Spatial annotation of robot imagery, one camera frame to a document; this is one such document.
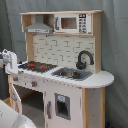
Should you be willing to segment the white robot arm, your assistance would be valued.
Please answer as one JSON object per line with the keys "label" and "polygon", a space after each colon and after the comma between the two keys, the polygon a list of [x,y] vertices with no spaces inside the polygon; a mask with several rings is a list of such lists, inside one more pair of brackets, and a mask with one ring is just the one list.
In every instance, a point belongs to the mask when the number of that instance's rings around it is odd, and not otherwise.
{"label": "white robot arm", "polygon": [[[0,52],[0,67],[9,75],[18,73],[17,55],[4,49]],[[16,112],[0,99],[0,128],[36,128],[28,117]]]}

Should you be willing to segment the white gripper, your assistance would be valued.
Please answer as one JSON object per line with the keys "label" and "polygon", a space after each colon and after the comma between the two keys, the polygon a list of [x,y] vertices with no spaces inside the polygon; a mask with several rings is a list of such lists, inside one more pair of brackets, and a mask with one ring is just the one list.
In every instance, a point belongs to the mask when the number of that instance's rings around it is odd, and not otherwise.
{"label": "white gripper", "polygon": [[5,72],[7,74],[17,74],[17,55],[4,49],[2,52],[0,52],[0,67],[5,67]]}

